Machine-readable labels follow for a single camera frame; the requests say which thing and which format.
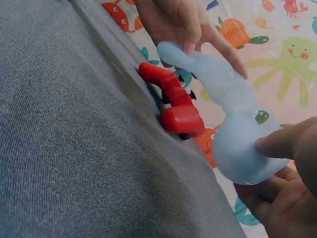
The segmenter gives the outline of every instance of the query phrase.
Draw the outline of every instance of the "cartoon octopus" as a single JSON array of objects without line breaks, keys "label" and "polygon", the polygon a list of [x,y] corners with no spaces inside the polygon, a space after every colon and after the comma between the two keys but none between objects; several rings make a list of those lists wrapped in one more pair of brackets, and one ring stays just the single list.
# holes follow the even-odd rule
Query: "cartoon octopus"
[{"label": "cartoon octopus", "polygon": [[259,77],[253,84],[255,89],[260,88],[279,72],[283,72],[278,88],[277,100],[283,101],[294,77],[300,81],[300,104],[307,107],[309,104],[310,84],[317,83],[317,73],[309,67],[317,61],[317,43],[302,38],[289,37],[282,45],[282,53],[276,59],[256,59],[248,62],[246,68],[271,66],[272,69]]}]

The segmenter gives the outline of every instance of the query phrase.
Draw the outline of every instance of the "cartoon crab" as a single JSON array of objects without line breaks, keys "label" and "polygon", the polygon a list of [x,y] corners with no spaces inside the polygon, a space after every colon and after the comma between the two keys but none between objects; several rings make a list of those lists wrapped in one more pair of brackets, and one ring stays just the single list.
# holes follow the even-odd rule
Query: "cartoon crab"
[{"label": "cartoon crab", "polygon": [[[121,27],[122,30],[126,33],[134,33],[140,29],[143,28],[142,22],[140,20],[140,17],[137,16],[137,18],[134,21],[134,29],[130,30],[130,23],[128,20],[127,15],[122,10],[122,8],[119,7],[119,3],[122,0],[116,0],[115,2],[105,2],[102,4],[104,9],[110,14],[110,16],[114,19],[114,21]],[[129,4],[135,5],[133,0],[126,0]]]}]

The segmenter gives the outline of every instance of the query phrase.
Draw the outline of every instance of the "colorful blanket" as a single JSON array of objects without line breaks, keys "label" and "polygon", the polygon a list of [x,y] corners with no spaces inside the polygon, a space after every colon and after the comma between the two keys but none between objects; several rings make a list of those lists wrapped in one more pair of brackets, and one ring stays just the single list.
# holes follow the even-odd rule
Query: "colorful blanket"
[{"label": "colorful blanket", "polygon": [[[134,0],[99,0],[117,24],[131,37],[143,55],[163,67],[156,48],[144,30]],[[250,86],[259,105],[270,109],[281,126],[298,123],[317,113],[317,0],[200,0],[222,36],[236,49],[248,69]],[[203,52],[219,55],[211,45]],[[224,119],[199,81],[181,74],[183,88],[193,90],[194,101],[206,125],[195,138],[210,162],[237,221],[247,237],[265,238],[259,221],[237,197],[233,184],[213,161],[213,137]],[[265,127],[270,116],[259,111],[256,122]]]}]

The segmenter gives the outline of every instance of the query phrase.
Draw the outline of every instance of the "red toy car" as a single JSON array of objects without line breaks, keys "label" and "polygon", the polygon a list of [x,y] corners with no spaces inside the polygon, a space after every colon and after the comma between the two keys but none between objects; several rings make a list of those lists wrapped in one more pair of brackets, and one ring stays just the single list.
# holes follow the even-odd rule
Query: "red toy car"
[{"label": "red toy car", "polygon": [[140,64],[139,74],[146,82],[161,88],[163,103],[172,106],[161,117],[166,130],[180,134],[183,140],[199,136],[205,131],[204,122],[192,102],[192,99],[196,99],[195,93],[191,91],[188,94],[182,88],[181,77],[147,62]]}]

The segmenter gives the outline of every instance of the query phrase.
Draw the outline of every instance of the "gray fabric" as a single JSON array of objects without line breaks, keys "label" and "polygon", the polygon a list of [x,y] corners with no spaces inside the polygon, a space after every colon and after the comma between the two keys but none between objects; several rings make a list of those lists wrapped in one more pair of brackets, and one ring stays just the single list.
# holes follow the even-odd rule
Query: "gray fabric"
[{"label": "gray fabric", "polygon": [[245,238],[99,5],[2,0],[0,39],[1,238]]}]

